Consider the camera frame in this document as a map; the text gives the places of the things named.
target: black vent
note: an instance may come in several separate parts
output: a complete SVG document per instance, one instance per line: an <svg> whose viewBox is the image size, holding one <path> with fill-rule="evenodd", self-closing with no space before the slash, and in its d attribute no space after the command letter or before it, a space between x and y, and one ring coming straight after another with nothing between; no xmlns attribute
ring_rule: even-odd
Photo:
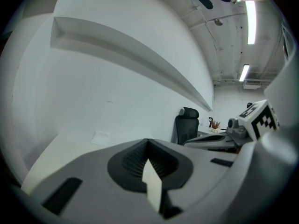
<svg viewBox="0 0 299 224"><path fill-rule="evenodd" d="M246 84L261 84L258 80L246 80Z"/></svg>
<svg viewBox="0 0 299 224"><path fill-rule="evenodd" d="M190 142L186 142L186 143L200 143L200 142L216 142L216 141L221 141L224 140L225 136L224 135L206 135L203 138L200 138L199 140L193 140Z"/></svg>
<svg viewBox="0 0 299 224"><path fill-rule="evenodd" d="M170 218L182 210L172 206L167 191L183 187L192 175L193 164L187 157L154 140L144 139L115 154L108 162L108 173L125 190L146 193L142 175L148 159L162 180L159 212Z"/></svg>

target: fluorescent light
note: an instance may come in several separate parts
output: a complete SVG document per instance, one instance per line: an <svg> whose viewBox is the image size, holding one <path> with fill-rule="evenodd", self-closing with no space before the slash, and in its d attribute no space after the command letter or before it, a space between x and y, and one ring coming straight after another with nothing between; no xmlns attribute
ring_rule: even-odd
<svg viewBox="0 0 299 224"><path fill-rule="evenodd" d="M256 41L256 5L254 1L246 1L248 16L248 44Z"/></svg>
<svg viewBox="0 0 299 224"><path fill-rule="evenodd" d="M249 70L249 65L244 65L243 71L242 71L242 74L241 74L241 77L240 77L240 81L245 80L248 70Z"/></svg>

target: white wall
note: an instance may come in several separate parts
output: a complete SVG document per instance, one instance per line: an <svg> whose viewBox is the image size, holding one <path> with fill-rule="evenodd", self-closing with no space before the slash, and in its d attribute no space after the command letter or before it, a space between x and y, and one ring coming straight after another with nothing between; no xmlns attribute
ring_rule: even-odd
<svg viewBox="0 0 299 224"><path fill-rule="evenodd" d="M172 64L131 36L107 26L82 19L55 17L55 21L55 26L60 30L58 32L59 36L63 36L69 40L78 40L106 47L107 49L114 50L126 57L138 60L138 63L142 66L132 66L131 64L127 64L127 67L144 76L148 76L147 70L143 72L141 71L143 66L147 67L151 71L162 75L163 80L168 79L175 84L175 86L168 86L169 88L186 96L196 104L204 106L204 99L199 91L194 88L192 83L190 83ZM87 50L84 47L75 47L72 46L72 44L66 45L64 48L60 47L60 49L70 48L76 52L85 52L90 55L99 56L98 52L92 52L92 50ZM111 56L107 57L107 53L101 53L100 57L113 59Z"/></svg>
<svg viewBox="0 0 299 224"><path fill-rule="evenodd" d="M20 183L57 134L90 142L102 130L110 134L108 145L139 138L171 141L183 106L197 109L201 123L206 120L204 108L212 106L214 92L207 64L169 7L159 0L59 1L54 14L36 14L45 11L38 9L23 18L0 60L1 150ZM55 15L103 24L149 47L190 81L202 107L170 89L171 81L158 72L149 70L150 77L129 69L125 64L138 62L117 50L109 51L118 57L111 61L99 56L108 51L97 44L72 39L64 48L53 44ZM158 76L160 82L153 78Z"/></svg>
<svg viewBox="0 0 299 224"><path fill-rule="evenodd" d="M176 68L211 110L214 88L205 57L180 17L161 0L80 0L57 16L92 21L141 42Z"/></svg>
<svg viewBox="0 0 299 224"><path fill-rule="evenodd" d="M228 120L235 118L246 110L247 103L266 99L263 90L245 90L242 87L215 88L214 111L212 116L221 122L221 128L226 128Z"/></svg>

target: black slot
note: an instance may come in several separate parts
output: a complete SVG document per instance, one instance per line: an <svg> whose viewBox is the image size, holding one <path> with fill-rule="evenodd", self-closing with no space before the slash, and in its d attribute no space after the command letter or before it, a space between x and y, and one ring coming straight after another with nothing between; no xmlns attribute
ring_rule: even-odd
<svg viewBox="0 0 299 224"><path fill-rule="evenodd" d="M200 138L199 140L196 140L195 142L204 142L204 141L221 141L224 140L225 136L224 135L207 135L206 137Z"/></svg>
<svg viewBox="0 0 299 224"><path fill-rule="evenodd" d="M222 165L222 166L226 166L226 167L231 167L233 165L234 162L232 161L227 161L227 160L223 160L223 159L217 159L217 158L214 158L211 160L211 162L213 163L217 163L219 165Z"/></svg>
<svg viewBox="0 0 299 224"><path fill-rule="evenodd" d="M81 185L82 180L72 177L68 178L56 191L44 202L43 207L50 212L59 215L66 206L76 190Z"/></svg>

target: office chair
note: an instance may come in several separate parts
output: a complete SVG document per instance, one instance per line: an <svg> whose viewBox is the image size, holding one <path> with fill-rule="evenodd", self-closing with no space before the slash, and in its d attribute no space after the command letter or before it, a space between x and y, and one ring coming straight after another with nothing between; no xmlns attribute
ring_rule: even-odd
<svg viewBox="0 0 299 224"><path fill-rule="evenodd" d="M195 109L184 107L184 114L175 118L178 133L178 144L183 145L187 140L197 137L199 113Z"/></svg>

